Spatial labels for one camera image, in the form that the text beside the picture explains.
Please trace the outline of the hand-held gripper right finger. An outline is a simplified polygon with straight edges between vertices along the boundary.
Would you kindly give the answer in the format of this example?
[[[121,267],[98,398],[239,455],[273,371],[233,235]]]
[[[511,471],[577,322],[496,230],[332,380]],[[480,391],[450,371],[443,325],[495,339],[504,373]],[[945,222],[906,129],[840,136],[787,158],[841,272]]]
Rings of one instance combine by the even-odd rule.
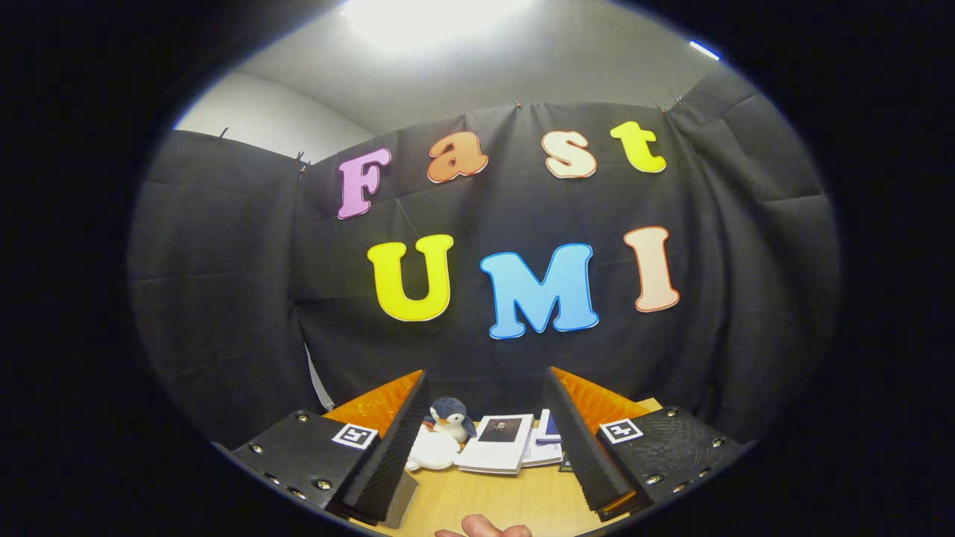
[[[685,495],[750,448],[679,406],[651,410],[556,367],[542,394],[598,515],[631,515]]]

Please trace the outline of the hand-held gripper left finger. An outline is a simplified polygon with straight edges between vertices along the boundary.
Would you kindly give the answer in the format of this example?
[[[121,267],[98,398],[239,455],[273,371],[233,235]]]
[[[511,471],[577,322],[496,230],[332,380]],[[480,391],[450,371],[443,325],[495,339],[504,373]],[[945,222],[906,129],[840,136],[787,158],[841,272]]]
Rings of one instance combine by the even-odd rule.
[[[233,461],[310,511],[381,524],[429,402],[427,374],[411,371],[323,415],[291,412],[236,448]]]

